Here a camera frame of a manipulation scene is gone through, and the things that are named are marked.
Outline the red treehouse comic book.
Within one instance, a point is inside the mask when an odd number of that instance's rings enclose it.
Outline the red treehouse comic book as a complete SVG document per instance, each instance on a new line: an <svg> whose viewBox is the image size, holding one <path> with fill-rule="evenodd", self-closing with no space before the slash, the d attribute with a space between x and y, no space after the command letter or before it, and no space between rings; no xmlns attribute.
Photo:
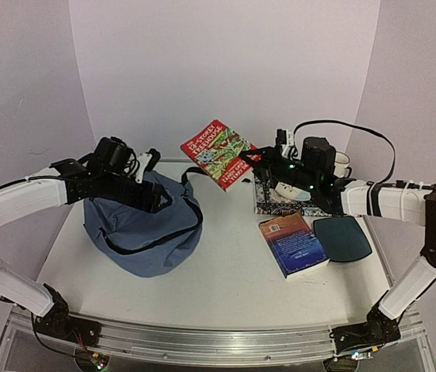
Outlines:
<svg viewBox="0 0 436 372"><path fill-rule="evenodd" d="M252 167L239 157L242 151L257 147L226 124L215 119L180 146L217 186L227 191Z"/></svg>

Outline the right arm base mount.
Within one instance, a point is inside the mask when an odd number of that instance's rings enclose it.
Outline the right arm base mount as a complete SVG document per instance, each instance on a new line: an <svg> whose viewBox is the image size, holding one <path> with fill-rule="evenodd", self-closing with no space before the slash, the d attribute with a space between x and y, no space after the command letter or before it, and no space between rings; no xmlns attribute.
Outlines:
<svg viewBox="0 0 436 372"><path fill-rule="evenodd" d="M371 320L367 322L344 325L334 328L330 338L335 341L336 354L360 352L377 346L384 346L400 338L397 322Z"/></svg>

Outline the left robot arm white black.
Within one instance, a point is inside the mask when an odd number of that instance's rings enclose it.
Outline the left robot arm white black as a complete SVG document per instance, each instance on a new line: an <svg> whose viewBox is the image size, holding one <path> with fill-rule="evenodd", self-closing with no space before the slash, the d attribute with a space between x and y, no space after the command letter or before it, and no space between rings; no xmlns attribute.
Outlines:
<svg viewBox="0 0 436 372"><path fill-rule="evenodd" d="M103 198L144 212L161 209L163 189L144 180L160 160L150 149L136 153L116 137L104 137L89 154L66 158L15 181L0 185L0 229L52 208L88 198ZM0 258L0 298L43 317L55 337L74 332L74 320L57 305L57 296L44 284L17 274Z"/></svg>

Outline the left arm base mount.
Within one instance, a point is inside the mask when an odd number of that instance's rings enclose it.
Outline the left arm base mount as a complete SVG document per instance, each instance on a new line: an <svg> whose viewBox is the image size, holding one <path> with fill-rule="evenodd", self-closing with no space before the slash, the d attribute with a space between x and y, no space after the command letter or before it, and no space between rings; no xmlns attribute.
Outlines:
<svg viewBox="0 0 436 372"><path fill-rule="evenodd" d="M50 311L35 317L33 328L41 335L77 343L86 347L98 345L101 323L70 315L69 312Z"/></svg>

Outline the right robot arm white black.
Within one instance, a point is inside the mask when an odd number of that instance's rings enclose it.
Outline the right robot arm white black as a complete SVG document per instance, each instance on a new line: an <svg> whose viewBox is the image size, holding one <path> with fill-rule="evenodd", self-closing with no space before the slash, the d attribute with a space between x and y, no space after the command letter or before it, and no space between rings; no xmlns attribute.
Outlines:
<svg viewBox="0 0 436 372"><path fill-rule="evenodd" d="M335 148L321 137L304 140L300 159L289 157L284 136L274 147L242 151L254 175L272 185L288 184L310 194L331 215L367 215L425 228L424 246L401 279L379 300L377 310L394 320L436 281L436 183L371 182L335 175Z"/></svg>

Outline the blue student backpack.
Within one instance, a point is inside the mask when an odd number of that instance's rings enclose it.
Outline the blue student backpack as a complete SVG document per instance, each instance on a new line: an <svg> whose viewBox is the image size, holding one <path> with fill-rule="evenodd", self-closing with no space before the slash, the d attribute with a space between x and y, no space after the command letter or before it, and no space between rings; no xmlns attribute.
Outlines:
<svg viewBox="0 0 436 372"><path fill-rule="evenodd" d="M144 181L166 192L162 209L155 213L107 199L85 199L84 228L91 241L115 264L138 277L172 271L194 252L203 228L203 213L189 173L204 172L189 167L179 181L155 170L144 174Z"/></svg>

